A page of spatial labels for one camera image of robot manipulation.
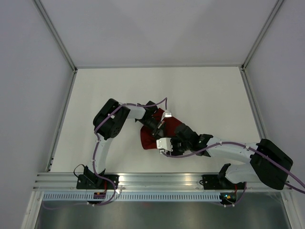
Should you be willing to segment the dark red cloth napkin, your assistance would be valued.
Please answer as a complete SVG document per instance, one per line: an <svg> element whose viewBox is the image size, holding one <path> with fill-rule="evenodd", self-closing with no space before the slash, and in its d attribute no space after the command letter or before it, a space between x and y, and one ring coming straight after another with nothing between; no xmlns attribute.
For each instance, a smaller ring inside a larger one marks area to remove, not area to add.
<svg viewBox="0 0 305 229"><path fill-rule="evenodd" d="M156 120L157 122L161 121L161 116L164 110L161 108L153 108L148 114L145 114L144 117L139 120L142 124L142 128L140 130L140 139L141 144L144 150L148 149L156 149L156 140L160 138L154 138L151 135L151 130L149 128L149 124L151 121ZM175 130L178 126L183 124L180 120L175 117L165 118L165 137L174 137L176 136Z"/></svg>

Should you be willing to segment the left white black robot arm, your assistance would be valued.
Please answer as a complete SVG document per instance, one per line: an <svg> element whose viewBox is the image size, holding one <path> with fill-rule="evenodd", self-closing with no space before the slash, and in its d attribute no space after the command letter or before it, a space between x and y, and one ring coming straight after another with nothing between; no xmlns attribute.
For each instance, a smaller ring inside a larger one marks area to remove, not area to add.
<svg viewBox="0 0 305 229"><path fill-rule="evenodd" d="M84 166L83 174L78 176L77 189L100 189L105 183L111 182L104 177L106 158L113 139L120 133L127 119L138 121L149 128L155 139L165 137L164 118L157 121L153 117L158 105L162 103L167 105L167 98L156 104L149 101L146 105L122 104L112 98L106 102L93 119L94 134L97 137L96 146L91 161Z"/></svg>

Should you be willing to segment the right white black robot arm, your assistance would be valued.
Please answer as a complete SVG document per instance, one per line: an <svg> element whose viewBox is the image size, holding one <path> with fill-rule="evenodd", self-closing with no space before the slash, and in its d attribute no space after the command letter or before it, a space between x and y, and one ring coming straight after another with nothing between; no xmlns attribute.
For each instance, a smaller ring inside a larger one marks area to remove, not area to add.
<svg viewBox="0 0 305 229"><path fill-rule="evenodd" d="M209 134L199 135L185 124L176 127L171 144L172 156L183 156L190 151L197 156L239 161L238 165L227 163L221 168L217 182L222 188L261 181L272 189L282 190L293 165L292 159L268 139L259 143L225 141Z"/></svg>

